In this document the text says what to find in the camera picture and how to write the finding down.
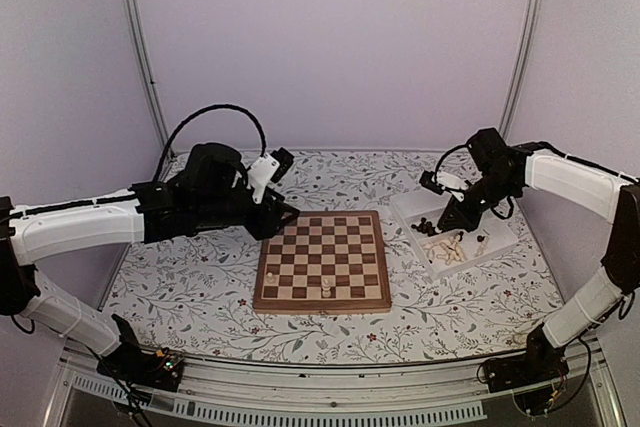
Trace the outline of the wooden chess board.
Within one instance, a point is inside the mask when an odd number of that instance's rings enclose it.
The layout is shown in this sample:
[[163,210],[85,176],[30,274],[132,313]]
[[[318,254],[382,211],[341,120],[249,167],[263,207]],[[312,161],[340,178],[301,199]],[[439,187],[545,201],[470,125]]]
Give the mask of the wooden chess board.
[[[277,280],[267,282],[271,272]],[[329,277],[331,297],[321,296]],[[263,242],[253,309],[267,315],[386,314],[392,300],[379,213],[303,212]]]

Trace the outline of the white chess king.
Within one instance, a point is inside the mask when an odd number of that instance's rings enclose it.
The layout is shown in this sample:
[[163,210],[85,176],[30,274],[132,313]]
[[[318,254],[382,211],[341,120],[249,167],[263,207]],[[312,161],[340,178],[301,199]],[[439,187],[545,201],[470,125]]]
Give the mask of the white chess king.
[[329,277],[323,277],[321,279],[321,296],[323,298],[331,297],[332,286],[333,286],[333,282]]

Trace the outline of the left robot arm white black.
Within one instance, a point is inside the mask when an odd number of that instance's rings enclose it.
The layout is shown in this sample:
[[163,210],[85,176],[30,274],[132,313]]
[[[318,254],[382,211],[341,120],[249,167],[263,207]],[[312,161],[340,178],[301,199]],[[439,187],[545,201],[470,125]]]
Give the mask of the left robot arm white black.
[[41,206],[14,206],[2,198],[2,315],[43,324],[109,359],[126,380],[141,380],[149,362],[129,323],[65,291],[39,263],[96,259],[118,246],[236,226],[256,240],[270,239],[299,214],[272,188],[292,164],[284,148],[245,166],[235,149],[205,143],[192,148],[173,176],[104,197]]

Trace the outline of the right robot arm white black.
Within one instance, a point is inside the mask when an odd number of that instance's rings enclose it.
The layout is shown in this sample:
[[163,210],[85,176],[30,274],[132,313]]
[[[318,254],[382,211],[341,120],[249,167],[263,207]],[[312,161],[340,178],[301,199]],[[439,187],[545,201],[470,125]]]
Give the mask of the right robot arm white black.
[[464,180],[442,160],[424,172],[423,187],[450,199],[437,222],[439,233],[478,229],[483,215],[526,192],[530,225],[547,258],[565,261],[566,302],[527,337],[517,374],[537,383],[552,371],[565,347],[606,321],[639,287],[639,180],[596,162],[564,153],[546,141],[508,144],[485,128],[460,144],[479,177]]

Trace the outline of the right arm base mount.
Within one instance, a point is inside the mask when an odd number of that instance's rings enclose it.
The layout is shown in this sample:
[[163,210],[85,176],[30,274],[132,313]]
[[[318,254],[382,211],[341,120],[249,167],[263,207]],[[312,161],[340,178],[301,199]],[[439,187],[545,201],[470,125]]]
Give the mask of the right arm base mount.
[[538,389],[517,393],[514,402],[524,414],[546,415],[566,390],[569,367],[565,350],[565,347],[553,348],[534,342],[524,354],[484,361],[479,367],[482,376],[478,380],[485,383],[491,393],[543,383]]

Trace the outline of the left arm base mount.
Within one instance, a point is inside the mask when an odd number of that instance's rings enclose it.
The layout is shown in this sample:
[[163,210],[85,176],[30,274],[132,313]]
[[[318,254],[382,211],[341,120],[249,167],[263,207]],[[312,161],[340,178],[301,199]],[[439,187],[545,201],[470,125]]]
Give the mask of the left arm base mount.
[[139,346],[122,344],[114,352],[102,356],[97,372],[122,382],[177,392],[184,371],[184,355],[167,347],[154,352]]

